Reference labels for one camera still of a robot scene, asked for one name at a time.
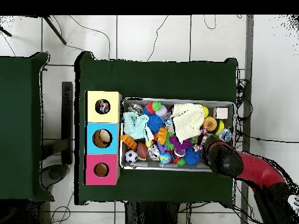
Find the green table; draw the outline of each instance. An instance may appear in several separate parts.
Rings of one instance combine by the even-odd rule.
[[[99,61],[82,52],[75,61],[75,202],[215,201],[232,207],[233,180],[208,172],[122,170],[116,186],[83,185],[84,93],[103,90],[118,91],[123,97],[235,102],[236,68],[234,58],[225,62]]]
[[[0,199],[53,200],[40,185],[40,72],[48,54],[0,57]]]

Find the blue fuzzy toy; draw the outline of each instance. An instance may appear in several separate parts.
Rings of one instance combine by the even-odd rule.
[[[187,148],[184,160],[188,165],[196,165],[200,161],[200,152],[195,152],[193,147]]]
[[[163,125],[161,118],[154,113],[153,115],[149,116],[147,126],[151,130],[152,133],[158,133],[160,128],[163,127],[164,125]]]
[[[143,108],[142,114],[145,114],[147,116],[152,116],[152,114],[147,110],[146,107]]]

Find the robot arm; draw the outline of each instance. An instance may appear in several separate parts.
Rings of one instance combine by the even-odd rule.
[[[204,163],[213,172],[242,180],[252,188],[264,224],[299,224],[299,213],[288,202],[293,196],[290,186],[275,162],[238,152],[214,136],[202,145]]]

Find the yellow box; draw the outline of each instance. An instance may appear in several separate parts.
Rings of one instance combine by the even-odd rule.
[[[119,92],[87,91],[87,121],[93,123],[119,123],[121,99],[122,96]],[[100,106],[107,107],[105,101],[108,101],[110,110],[106,114],[99,114],[96,111],[96,105],[97,110],[102,113],[104,108],[100,108]]]

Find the purple toy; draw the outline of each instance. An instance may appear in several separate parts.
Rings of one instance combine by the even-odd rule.
[[[168,149],[165,145],[160,144],[159,141],[157,141],[157,145],[158,145],[158,148],[159,148],[161,154],[164,154],[165,151],[167,151],[167,149]]]
[[[175,135],[169,137],[169,142],[175,146],[175,149],[177,151],[181,151],[182,149],[193,147],[189,139],[184,140],[182,144],[180,144],[178,138]]]

